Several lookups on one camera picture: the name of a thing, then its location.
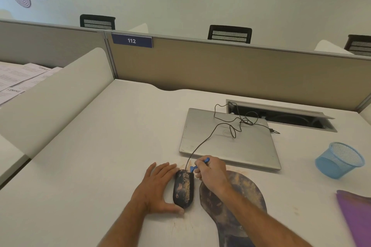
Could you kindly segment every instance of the blue tool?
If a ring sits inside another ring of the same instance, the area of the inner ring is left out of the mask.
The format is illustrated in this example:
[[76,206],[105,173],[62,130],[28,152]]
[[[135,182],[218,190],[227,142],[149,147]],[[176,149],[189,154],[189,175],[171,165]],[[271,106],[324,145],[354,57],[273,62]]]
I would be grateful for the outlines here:
[[[208,163],[210,161],[210,158],[208,157],[208,158],[206,158],[205,160],[204,160],[204,163]],[[193,171],[195,170],[197,168],[197,166],[191,166],[191,173],[193,173]]]

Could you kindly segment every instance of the person's left arm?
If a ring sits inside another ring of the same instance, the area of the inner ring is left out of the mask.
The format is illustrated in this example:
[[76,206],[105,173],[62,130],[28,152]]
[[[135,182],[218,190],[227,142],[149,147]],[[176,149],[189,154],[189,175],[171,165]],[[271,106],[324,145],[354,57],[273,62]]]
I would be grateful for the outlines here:
[[156,168],[155,166],[156,163],[149,166],[125,209],[102,238],[98,247],[135,247],[138,245],[139,234],[147,214],[184,214],[183,208],[166,203],[164,200],[165,187],[179,168],[176,168],[176,164],[169,165],[169,162]]

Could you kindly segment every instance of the mesh chair back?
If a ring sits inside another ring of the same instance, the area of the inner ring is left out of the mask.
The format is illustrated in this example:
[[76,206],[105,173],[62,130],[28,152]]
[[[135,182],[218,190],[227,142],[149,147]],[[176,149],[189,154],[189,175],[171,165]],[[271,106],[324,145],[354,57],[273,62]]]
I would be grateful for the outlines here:
[[82,28],[115,29],[115,17],[99,15],[81,15],[80,26]]
[[250,43],[252,32],[251,28],[240,26],[210,25],[207,39]]
[[355,55],[371,57],[371,36],[349,34],[348,37],[345,50]]

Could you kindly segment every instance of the mouse cable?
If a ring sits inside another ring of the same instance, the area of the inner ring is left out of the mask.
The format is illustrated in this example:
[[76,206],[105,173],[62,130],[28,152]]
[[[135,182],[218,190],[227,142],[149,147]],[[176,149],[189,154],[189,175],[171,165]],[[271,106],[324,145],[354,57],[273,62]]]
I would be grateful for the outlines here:
[[[238,113],[238,116],[239,117],[236,117],[235,119],[233,119],[233,120],[231,120],[231,121],[226,121],[226,120],[223,120],[223,119],[221,119],[221,118],[218,118],[218,117],[216,117],[215,116],[215,114],[216,114],[216,106],[218,105],[218,106],[220,106],[220,107],[225,107],[225,106],[227,106],[227,105],[229,105],[229,104],[231,104],[231,105],[235,105],[236,107],[237,107],[237,113]],[[247,118],[247,114],[249,114],[249,113],[255,113],[256,114],[256,116],[257,116],[257,118],[256,118],[256,121],[255,122],[252,122],[251,120],[249,120],[248,118]],[[240,115],[240,111],[239,111],[239,109],[238,109],[238,105],[235,103],[235,102],[228,102],[227,104],[225,104],[225,105],[220,105],[220,104],[216,104],[215,105],[215,107],[214,107],[214,118],[216,118],[216,119],[219,119],[219,120],[221,120],[221,121],[223,121],[222,123],[219,123],[218,125],[216,125],[215,126],[215,128],[214,128],[214,130],[211,132],[211,134],[210,134],[210,136],[208,136],[202,143],[200,143],[198,146],[197,146],[197,148],[191,153],[191,155],[189,156],[189,158],[188,158],[188,160],[187,160],[187,163],[186,163],[186,165],[185,165],[185,170],[187,170],[187,165],[188,165],[188,162],[189,162],[189,160],[191,159],[191,157],[193,156],[193,154],[195,153],[195,151],[204,143],[204,142],[206,142],[211,136],[212,136],[212,134],[214,133],[214,131],[216,130],[216,128],[219,126],[219,125],[223,125],[223,124],[226,124],[226,125],[228,125],[229,126],[229,131],[230,131],[230,133],[231,133],[231,135],[232,135],[232,137],[235,139],[236,138],[236,132],[242,132],[242,128],[241,128],[241,124],[247,124],[247,125],[250,125],[250,126],[253,126],[253,125],[257,125],[257,126],[263,126],[263,127],[265,127],[265,128],[268,128],[269,129],[269,131],[271,132],[271,133],[276,133],[276,134],[280,134],[279,132],[277,132],[276,130],[273,130],[272,128],[269,128],[269,127],[267,127],[267,126],[265,126],[265,125],[262,125],[262,124],[256,124],[257,123],[257,121],[258,121],[258,119],[259,119],[259,115],[256,113],[256,112],[254,112],[254,111],[249,111],[249,112],[247,112],[245,115],[244,115],[244,117],[242,117],[241,115]],[[231,124],[229,124],[229,123],[231,123],[231,122],[234,122],[236,119],[239,119],[240,120],[240,122],[239,122],[239,129],[236,129],[235,127],[233,127]]]

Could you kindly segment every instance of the person's right arm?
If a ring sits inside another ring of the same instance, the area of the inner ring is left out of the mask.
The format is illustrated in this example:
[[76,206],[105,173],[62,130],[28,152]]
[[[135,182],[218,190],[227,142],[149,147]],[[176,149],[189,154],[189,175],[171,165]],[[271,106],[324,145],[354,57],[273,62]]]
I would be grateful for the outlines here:
[[[208,166],[203,162],[207,157],[210,158]],[[225,163],[219,158],[203,156],[195,164],[196,177],[233,213],[256,247],[312,247],[236,192],[228,180]]]

